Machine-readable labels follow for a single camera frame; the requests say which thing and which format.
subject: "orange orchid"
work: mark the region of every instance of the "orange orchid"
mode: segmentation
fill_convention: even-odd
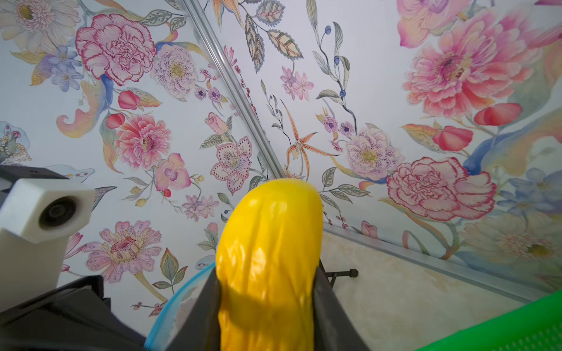
[[[307,136],[299,138],[297,127],[294,125],[293,117],[291,116],[291,113],[287,109],[287,106],[285,106],[285,103],[283,103],[283,106],[285,107],[285,111],[287,112],[287,116],[289,116],[289,120],[291,121],[291,125],[293,127],[294,140],[295,140],[294,144],[291,145],[291,147],[287,150],[287,167],[285,168],[285,172],[287,173],[288,168],[289,168],[289,155],[293,154],[293,159],[297,159],[299,154],[301,154],[302,158],[304,158],[305,163],[306,163],[306,180],[308,181],[309,175],[310,175],[310,162],[309,162],[309,157],[306,154],[306,150],[310,150],[310,151],[313,151],[315,153],[319,153],[319,154],[324,155],[324,156],[338,156],[338,155],[334,155],[334,154],[331,154],[331,153],[324,152],[322,150],[319,150],[315,147],[312,147],[312,146],[306,144],[310,140],[310,138],[312,138],[312,136],[314,134],[317,134],[317,133],[310,133]]]
[[[238,23],[242,24],[237,0],[212,0],[212,8],[215,11],[216,22],[219,24],[219,28],[221,28],[222,25],[221,18],[225,7],[236,16]]]

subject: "blue flower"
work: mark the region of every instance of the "blue flower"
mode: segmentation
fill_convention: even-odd
[[[521,198],[505,190],[502,190],[500,195],[503,196],[505,200],[496,202],[496,205],[510,207],[507,212],[512,215],[521,216],[528,215],[530,212],[552,211],[555,209],[553,205],[547,202],[538,202],[533,198]]]
[[[75,60],[74,58],[78,55],[75,51],[68,52],[68,47],[59,45],[57,48],[58,52],[51,58],[49,58],[49,63],[53,66],[70,66],[76,67],[82,66],[82,64]]]
[[[76,72],[72,66],[53,66],[51,73],[53,73],[51,83],[58,85],[63,92],[67,92],[69,86],[76,90],[80,89],[80,84],[75,79],[82,79],[84,77],[82,73]]]
[[[525,173],[528,180],[512,178],[509,183],[515,187],[515,196],[530,198],[535,202],[554,202],[562,200],[562,171],[546,175],[538,168]]]

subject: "blue plastic rim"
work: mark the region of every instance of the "blue plastic rim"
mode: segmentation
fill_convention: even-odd
[[[168,300],[146,338],[144,343],[145,349],[150,351],[164,351],[166,349],[170,338],[170,331],[174,325],[174,318],[179,304],[182,302],[182,298],[195,284],[199,283],[203,278],[208,277],[213,268],[215,268],[215,262],[189,279],[188,282]]]

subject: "pink carnation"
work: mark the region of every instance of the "pink carnation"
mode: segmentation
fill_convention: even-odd
[[[162,251],[161,247],[152,246],[160,242],[162,234],[150,228],[150,221],[137,221],[134,226],[130,222],[117,222],[115,233],[109,229],[102,230],[99,235],[105,241],[88,243],[84,252],[90,253],[86,266],[91,271],[99,271],[105,281],[118,282],[124,272],[152,272],[154,259]]]
[[[97,15],[92,26],[80,28],[76,50],[94,77],[107,74],[119,85],[127,80],[139,81],[152,69],[156,54],[148,29],[115,13]]]
[[[155,122],[150,114],[134,115],[117,132],[117,154],[135,170],[150,169],[168,154],[170,134],[164,121]]]
[[[533,47],[538,35],[527,14],[514,11],[500,22],[492,11],[481,10],[466,22],[457,22],[439,38],[439,50],[426,44],[414,59],[414,72],[403,84],[410,104],[423,102],[430,116],[467,116],[513,93],[511,83],[528,79],[525,67],[540,58]]]
[[[482,172],[469,176],[454,157],[437,162],[424,157],[403,163],[388,177],[388,196],[418,216],[436,221],[476,220],[493,209],[496,184]]]

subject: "pink orchid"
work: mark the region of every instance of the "pink orchid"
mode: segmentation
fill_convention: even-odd
[[[163,159],[155,172],[156,190],[162,192],[168,188],[180,190],[191,185],[189,173],[184,167],[185,162],[179,153],[172,153]]]
[[[230,193],[242,188],[244,181],[250,176],[250,161],[252,157],[252,143],[245,136],[238,144],[223,144],[216,147],[216,163],[211,169],[211,175],[221,181],[226,181]]]

